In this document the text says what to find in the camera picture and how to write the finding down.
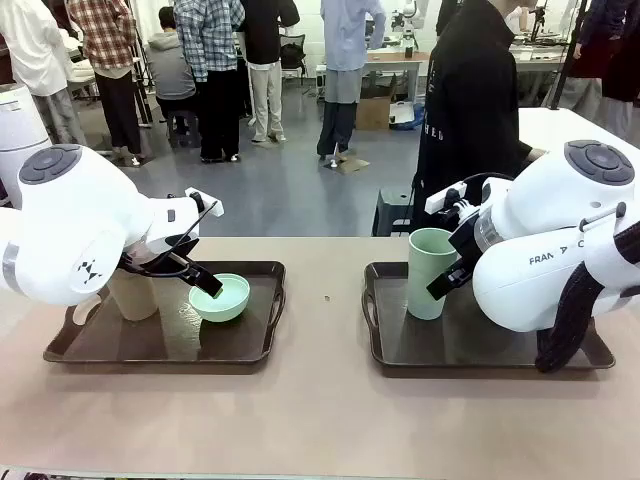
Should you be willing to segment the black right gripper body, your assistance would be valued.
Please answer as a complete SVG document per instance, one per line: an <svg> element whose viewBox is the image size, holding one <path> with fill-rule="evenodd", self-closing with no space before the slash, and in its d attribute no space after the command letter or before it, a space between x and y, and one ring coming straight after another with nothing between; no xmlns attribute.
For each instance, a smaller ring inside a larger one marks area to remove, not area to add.
<svg viewBox="0 0 640 480"><path fill-rule="evenodd" d="M458 259L452 264L453 270L472 271L482 255L475 240L475 225L478 214L472 214L463 220L449 237L449 243L458 253Z"/></svg>

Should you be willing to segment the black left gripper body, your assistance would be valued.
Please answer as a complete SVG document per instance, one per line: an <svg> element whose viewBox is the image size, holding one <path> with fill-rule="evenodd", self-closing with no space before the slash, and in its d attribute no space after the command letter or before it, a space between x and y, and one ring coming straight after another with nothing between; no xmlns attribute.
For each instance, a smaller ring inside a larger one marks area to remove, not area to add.
<svg viewBox="0 0 640 480"><path fill-rule="evenodd" d="M135 274L178 273L188 263L186 256L198 243L194 233L142 239L127 246L121 255L121 269Z"/></svg>

